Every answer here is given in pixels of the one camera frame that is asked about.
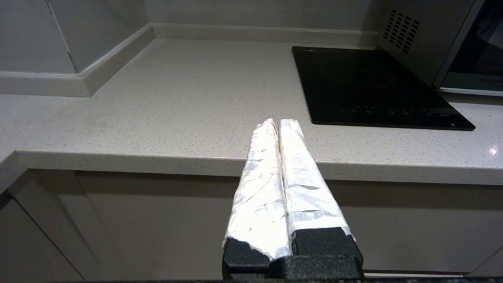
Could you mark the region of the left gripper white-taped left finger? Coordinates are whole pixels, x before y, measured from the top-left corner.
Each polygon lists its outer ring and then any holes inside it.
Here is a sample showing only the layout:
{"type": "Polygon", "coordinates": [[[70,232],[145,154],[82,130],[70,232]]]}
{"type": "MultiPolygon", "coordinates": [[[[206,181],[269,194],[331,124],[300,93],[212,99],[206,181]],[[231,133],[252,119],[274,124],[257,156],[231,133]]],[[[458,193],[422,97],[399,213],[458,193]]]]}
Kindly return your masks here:
{"type": "Polygon", "coordinates": [[[253,130],[222,244],[223,272],[267,272],[291,256],[279,134],[269,118],[253,130]]]}

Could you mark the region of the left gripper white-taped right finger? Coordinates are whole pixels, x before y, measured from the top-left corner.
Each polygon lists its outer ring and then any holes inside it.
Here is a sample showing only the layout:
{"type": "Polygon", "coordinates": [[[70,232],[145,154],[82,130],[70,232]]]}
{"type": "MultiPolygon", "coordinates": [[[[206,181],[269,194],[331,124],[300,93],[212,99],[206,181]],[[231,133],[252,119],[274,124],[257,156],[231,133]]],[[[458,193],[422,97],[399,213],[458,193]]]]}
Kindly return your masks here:
{"type": "Polygon", "coordinates": [[[287,252],[300,250],[294,243],[304,238],[316,254],[345,254],[361,259],[350,226],[307,148],[300,123],[282,119],[279,154],[286,205],[287,252]]]}

